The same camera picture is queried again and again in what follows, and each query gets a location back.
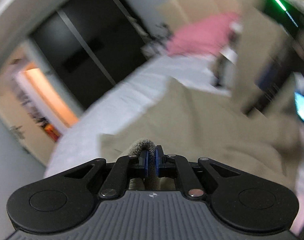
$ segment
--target dark cabinet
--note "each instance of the dark cabinet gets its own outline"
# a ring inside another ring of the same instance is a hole
[[[70,0],[60,10],[115,83],[146,61],[142,38],[113,0]],[[84,108],[113,87],[58,13],[31,36]]]

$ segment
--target pink cloth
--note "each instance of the pink cloth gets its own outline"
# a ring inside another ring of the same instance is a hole
[[[237,13],[230,12],[182,27],[167,43],[168,55],[218,55],[228,43],[230,24],[238,19]]]
[[[290,230],[298,236],[304,228],[304,193],[297,193],[296,196],[299,201],[299,210]]]

